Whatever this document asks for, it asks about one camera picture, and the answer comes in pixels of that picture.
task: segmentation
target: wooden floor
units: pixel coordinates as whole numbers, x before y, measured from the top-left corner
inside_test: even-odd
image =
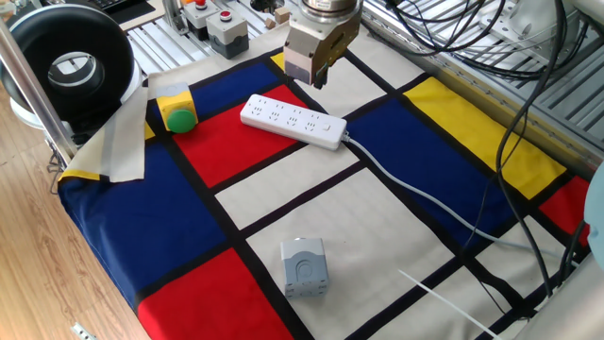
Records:
[[[149,337],[59,202],[50,150],[21,123],[0,88],[0,339]]]

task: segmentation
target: yellow cube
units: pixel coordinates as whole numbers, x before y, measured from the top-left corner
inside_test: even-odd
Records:
[[[156,95],[159,112],[168,131],[189,132],[199,122],[187,83],[159,88]]]

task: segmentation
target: power outlet socket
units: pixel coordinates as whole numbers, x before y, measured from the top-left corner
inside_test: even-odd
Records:
[[[252,94],[241,113],[242,123],[335,151],[346,121],[263,95]]]

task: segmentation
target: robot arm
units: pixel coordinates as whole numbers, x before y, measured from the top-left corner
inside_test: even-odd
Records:
[[[362,0],[299,0],[291,10],[285,74],[321,89],[327,69],[359,34]]]

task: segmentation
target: metal pole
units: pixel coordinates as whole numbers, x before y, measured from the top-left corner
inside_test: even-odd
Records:
[[[2,20],[0,20],[0,61],[14,79],[29,107],[40,118],[50,143],[56,147],[64,164],[69,164],[77,152],[76,144],[68,136],[42,85]]]

